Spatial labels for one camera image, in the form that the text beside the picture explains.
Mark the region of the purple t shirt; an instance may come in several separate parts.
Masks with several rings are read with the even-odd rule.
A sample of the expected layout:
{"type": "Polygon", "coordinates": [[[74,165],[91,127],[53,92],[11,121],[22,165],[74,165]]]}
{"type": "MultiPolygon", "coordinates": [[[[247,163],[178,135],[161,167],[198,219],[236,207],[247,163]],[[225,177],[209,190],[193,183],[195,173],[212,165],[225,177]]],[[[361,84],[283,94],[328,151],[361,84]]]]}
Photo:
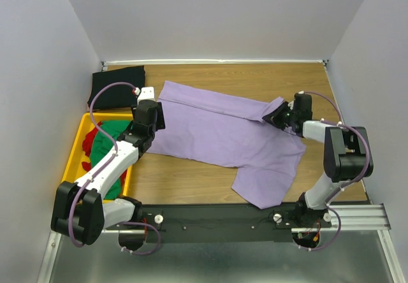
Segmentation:
{"type": "Polygon", "coordinates": [[[283,103],[269,103],[167,81],[159,95],[165,128],[150,153],[236,168],[231,188],[260,209],[280,205],[306,146],[262,118],[283,103]]]}

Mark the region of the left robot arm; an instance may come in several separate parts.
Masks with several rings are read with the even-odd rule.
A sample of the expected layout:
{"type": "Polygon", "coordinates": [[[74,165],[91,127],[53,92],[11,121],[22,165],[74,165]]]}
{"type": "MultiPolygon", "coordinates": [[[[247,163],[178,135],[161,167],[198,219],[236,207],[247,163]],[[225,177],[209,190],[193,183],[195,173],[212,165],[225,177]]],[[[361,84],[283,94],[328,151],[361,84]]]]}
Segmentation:
{"type": "Polygon", "coordinates": [[[158,130],[165,128],[162,104],[142,100],[133,107],[133,119],[112,149],[90,171],[57,188],[50,228],[71,238],[77,247],[93,244],[101,232],[116,224],[128,229],[142,221],[142,204],[119,196],[104,199],[115,181],[150,149],[158,130]]]}

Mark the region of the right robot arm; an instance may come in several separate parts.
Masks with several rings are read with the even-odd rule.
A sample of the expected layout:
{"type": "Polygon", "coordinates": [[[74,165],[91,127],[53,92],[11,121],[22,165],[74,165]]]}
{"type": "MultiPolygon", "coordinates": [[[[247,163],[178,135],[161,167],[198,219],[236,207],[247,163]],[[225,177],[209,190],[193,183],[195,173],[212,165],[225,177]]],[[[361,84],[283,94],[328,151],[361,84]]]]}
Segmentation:
{"type": "Polygon", "coordinates": [[[296,94],[262,119],[280,130],[324,145],[324,172],[315,185],[304,192],[295,208],[286,215],[299,227],[309,227],[323,219],[330,203],[347,187],[368,177],[374,163],[364,127],[351,127],[312,118],[312,97],[296,94]]]}

